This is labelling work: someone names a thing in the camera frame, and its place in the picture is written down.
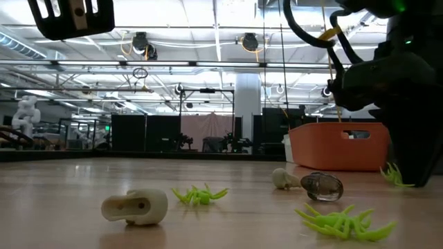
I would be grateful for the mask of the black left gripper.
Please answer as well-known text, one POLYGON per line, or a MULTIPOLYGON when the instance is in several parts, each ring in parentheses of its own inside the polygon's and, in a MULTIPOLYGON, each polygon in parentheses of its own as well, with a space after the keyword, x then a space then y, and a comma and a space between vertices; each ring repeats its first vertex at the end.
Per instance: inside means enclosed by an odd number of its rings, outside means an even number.
POLYGON ((36 26, 47 39, 57 41, 107 33, 115 28, 113 0, 57 0, 60 14, 55 14, 51 0, 28 0, 36 26))

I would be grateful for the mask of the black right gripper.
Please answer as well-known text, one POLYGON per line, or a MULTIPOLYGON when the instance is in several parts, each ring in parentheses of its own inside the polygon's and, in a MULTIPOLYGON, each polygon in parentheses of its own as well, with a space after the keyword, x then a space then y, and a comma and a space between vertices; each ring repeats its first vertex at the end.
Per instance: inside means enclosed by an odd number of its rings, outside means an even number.
MULTIPOLYGON (((378 45, 375 58, 381 59, 400 53, 414 53, 437 71, 438 82, 443 85, 443 15, 402 14, 388 21, 385 42, 378 45)), ((433 90, 411 100, 393 100, 377 104, 426 103, 443 101, 443 90, 433 90)))

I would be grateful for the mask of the yellow label tag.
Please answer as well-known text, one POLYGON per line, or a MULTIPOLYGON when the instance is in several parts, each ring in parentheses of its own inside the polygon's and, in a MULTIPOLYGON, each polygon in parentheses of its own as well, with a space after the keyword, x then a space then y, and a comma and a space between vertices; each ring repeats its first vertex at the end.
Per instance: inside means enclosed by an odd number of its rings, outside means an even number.
POLYGON ((337 26, 335 28, 330 28, 327 29, 323 34, 321 34, 318 39, 322 40, 322 41, 329 41, 330 39, 332 39, 334 36, 336 36, 337 34, 341 33, 342 30, 340 28, 340 26, 337 26))

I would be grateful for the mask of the orange plastic bin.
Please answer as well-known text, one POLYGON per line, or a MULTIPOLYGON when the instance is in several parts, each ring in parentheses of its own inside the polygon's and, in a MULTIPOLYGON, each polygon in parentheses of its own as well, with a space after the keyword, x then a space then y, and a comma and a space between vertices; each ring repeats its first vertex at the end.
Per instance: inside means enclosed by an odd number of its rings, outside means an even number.
POLYGON ((376 172, 390 135, 379 122, 316 122, 289 131, 294 163, 321 171, 376 172))

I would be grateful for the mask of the smoky clear plastic skull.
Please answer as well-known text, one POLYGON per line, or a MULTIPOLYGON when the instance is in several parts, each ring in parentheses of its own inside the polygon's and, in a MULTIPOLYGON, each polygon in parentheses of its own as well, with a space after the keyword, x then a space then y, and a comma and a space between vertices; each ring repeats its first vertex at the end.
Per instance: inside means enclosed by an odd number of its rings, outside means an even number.
POLYGON ((312 172, 303 176, 300 184, 313 201, 335 202, 344 193, 342 182, 337 177, 325 172, 312 172))

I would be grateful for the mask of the black partition panel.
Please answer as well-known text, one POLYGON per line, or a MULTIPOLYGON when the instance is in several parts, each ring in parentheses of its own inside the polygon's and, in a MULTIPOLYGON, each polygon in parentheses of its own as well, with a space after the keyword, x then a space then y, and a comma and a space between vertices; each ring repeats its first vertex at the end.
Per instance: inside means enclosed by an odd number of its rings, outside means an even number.
POLYGON ((114 151, 167 152, 177 150, 179 116, 112 115, 114 151))
POLYGON ((304 109, 263 108, 253 116, 253 154, 284 155, 284 136, 304 119, 304 109))

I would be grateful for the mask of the white humanoid robot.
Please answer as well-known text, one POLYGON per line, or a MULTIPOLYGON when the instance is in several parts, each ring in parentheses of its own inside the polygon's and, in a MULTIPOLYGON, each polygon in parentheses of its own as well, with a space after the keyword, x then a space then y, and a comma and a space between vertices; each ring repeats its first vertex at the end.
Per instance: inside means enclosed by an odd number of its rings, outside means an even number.
POLYGON ((36 104, 36 96, 25 95, 18 102, 18 110, 12 117, 12 128, 20 130, 29 138, 33 137, 34 124, 41 120, 41 111, 35 107, 36 104))

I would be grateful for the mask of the white plastic bin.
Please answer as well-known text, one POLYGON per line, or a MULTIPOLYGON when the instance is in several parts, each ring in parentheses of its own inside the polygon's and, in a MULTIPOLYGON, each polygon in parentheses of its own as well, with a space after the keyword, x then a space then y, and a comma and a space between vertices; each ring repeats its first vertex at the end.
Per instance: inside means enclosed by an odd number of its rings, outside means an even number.
POLYGON ((291 149, 291 141, 289 134, 283 136, 282 144, 284 145, 284 154, 288 163, 294 163, 291 149))

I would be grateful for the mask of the long ceiling light bar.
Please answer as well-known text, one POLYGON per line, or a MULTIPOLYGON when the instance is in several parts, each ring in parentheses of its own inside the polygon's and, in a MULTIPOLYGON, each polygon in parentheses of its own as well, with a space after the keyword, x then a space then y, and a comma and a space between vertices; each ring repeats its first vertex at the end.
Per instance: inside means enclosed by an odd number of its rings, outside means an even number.
POLYGON ((82 61, 82 60, 19 60, 0 59, 0 65, 36 66, 166 66, 166 67, 213 67, 213 68, 329 68, 328 64, 283 62, 196 62, 196 61, 82 61))

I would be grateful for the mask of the white plastic skull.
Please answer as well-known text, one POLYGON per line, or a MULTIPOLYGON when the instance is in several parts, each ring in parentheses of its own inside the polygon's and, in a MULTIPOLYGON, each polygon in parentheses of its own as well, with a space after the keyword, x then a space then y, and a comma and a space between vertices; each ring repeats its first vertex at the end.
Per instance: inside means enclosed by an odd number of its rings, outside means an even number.
POLYGON ((274 186, 279 190, 290 190, 294 187, 302 187, 300 179, 288 173, 283 168, 275 169, 271 174, 271 180, 274 186))
POLYGON ((124 220, 128 225, 155 225, 168 212, 168 198, 163 190, 128 190, 126 195, 106 198, 101 214, 108 221, 124 220))

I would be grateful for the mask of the pink partition curtain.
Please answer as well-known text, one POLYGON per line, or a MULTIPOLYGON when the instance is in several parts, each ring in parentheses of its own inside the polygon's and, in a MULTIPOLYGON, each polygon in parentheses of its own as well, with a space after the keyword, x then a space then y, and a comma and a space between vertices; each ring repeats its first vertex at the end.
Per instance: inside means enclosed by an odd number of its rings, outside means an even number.
POLYGON ((206 137, 223 138, 232 128, 232 116, 210 113, 204 116, 181 116, 181 133, 193 139, 191 149, 201 152, 206 137))

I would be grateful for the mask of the grey office chair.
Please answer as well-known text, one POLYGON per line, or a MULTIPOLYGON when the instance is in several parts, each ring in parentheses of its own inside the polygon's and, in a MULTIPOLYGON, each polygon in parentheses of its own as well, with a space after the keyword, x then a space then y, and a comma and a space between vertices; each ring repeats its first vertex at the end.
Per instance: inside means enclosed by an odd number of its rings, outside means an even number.
POLYGON ((205 137, 203 139, 202 152, 204 153, 219 153, 223 151, 222 137, 205 137))

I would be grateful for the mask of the black robot station frame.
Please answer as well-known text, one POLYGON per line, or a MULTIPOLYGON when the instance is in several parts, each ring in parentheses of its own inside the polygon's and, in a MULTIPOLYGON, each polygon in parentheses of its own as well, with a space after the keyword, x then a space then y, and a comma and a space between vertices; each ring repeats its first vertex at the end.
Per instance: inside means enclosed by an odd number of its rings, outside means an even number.
POLYGON ((232 128, 231 131, 233 134, 235 133, 235 92, 234 90, 223 90, 223 89, 214 89, 214 88, 200 88, 200 89, 179 89, 179 117, 181 121, 181 116, 204 116, 208 115, 210 113, 215 113, 219 116, 232 116, 232 128), (224 96, 226 100, 228 100, 228 103, 230 104, 231 110, 230 111, 224 111, 224 110, 198 110, 196 108, 190 108, 189 104, 203 104, 205 107, 208 107, 209 105, 215 105, 218 104, 220 106, 224 105, 225 102, 223 100, 191 100, 190 97, 194 95, 194 93, 200 93, 200 94, 206 94, 206 95, 214 95, 216 93, 221 94, 224 96))

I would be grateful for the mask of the black aluminium table frame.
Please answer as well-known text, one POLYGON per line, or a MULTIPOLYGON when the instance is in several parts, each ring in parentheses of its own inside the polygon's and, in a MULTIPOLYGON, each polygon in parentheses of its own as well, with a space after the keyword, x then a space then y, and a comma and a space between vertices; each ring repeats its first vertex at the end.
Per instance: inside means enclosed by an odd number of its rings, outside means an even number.
POLYGON ((245 160, 285 162, 281 155, 250 155, 250 154, 212 154, 212 153, 158 153, 139 151, 5 151, 0 150, 0 163, 32 161, 32 160, 63 160, 76 158, 149 158, 149 159, 180 159, 180 160, 245 160))

